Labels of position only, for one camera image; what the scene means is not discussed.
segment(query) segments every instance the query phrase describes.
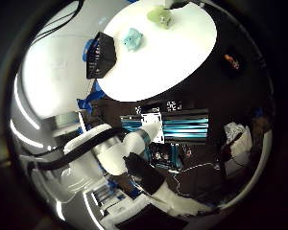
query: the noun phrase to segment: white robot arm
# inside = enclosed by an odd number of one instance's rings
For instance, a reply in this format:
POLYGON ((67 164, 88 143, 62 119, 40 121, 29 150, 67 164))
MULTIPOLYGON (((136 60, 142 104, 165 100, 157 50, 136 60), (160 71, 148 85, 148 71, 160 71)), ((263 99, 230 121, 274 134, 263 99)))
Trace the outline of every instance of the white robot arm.
MULTIPOLYGON (((103 131, 111 129, 109 125, 100 125, 73 139, 65 146, 65 153, 84 143, 89 138, 96 136, 103 131)), ((165 177, 149 165, 141 156, 148 145, 155 139, 160 129, 160 123, 149 124, 140 127, 134 132, 128 133, 123 142, 114 136, 105 142, 93 148, 95 156, 98 158, 103 168, 112 175, 129 173, 137 178, 138 185, 152 198, 161 201, 170 206, 168 212, 171 216, 193 215, 196 216, 199 211, 209 212, 211 208, 197 202, 191 198, 185 198, 176 195, 169 189, 165 177)), ((94 157, 90 152, 79 159, 71 162, 70 170, 78 176, 69 174, 73 177, 91 177, 94 181, 101 178, 102 175, 96 173, 96 163, 93 164, 94 157)))

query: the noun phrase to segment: small figurine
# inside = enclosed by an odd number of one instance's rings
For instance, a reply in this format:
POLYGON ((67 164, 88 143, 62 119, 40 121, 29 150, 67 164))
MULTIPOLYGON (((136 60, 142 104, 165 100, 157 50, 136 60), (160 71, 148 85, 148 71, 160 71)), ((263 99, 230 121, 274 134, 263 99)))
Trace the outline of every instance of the small figurine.
POLYGON ((240 65, 237 59, 234 59, 232 56, 225 54, 224 59, 234 68, 235 70, 239 70, 240 65))
POLYGON ((157 23, 158 26, 168 29, 171 21, 171 12, 164 9, 163 6, 155 6, 152 11, 147 13, 147 18, 157 23))
POLYGON ((128 51, 137 50, 142 42, 143 34, 140 33, 135 28, 130 28, 128 34, 124 38, 124 45, 127 47, 128 51))

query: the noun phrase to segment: green toy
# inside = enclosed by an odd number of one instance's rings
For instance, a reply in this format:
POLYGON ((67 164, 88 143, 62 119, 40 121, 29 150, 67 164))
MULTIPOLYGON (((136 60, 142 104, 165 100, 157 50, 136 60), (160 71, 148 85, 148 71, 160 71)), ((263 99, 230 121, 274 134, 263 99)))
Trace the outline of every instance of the green toy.
POLYGON ((168 29, 171 21, 171 11, 164 9, 164 6, 155 6, 152 11, 147 13, 147 18, 157 23, 158 26, 168 29))

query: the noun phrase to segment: white wall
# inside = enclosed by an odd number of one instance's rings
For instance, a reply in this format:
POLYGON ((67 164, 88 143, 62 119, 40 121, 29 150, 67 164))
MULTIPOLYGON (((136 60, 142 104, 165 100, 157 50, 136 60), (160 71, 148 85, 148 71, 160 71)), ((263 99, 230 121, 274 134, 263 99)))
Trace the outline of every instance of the white wall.
MULTIPOLYGON (((78 2, 70 4, 50 22, 71 13, 77 5, 78 2)), ((82 60, 84 45, 127 5, 126 0, 85 0, 71 22, 30 48, 24 61, 22 82, 28 102, 40 119, 78 109, 76 99, 85 98, 90 90, 82 60)), ((44 28, 41 33, 68 18, 44 28)))

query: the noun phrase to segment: desk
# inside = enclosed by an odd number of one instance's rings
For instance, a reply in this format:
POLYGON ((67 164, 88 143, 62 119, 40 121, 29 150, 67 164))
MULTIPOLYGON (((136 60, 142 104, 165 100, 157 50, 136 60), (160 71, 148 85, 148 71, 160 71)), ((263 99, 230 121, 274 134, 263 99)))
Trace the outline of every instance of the desk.
POLYGON ((164 30, 146 16, 162 4, 162 0, 130 4, 104 30, 114 38, 117 62, 98 82, 116 101, 141 101, 168 90, 199 68, 214 47, 217 30, 205 10, 194 3, 171 10, 172 25, 164 30), (144 35, 135 52, 128 52, 122 42, 129 28, 144 35))

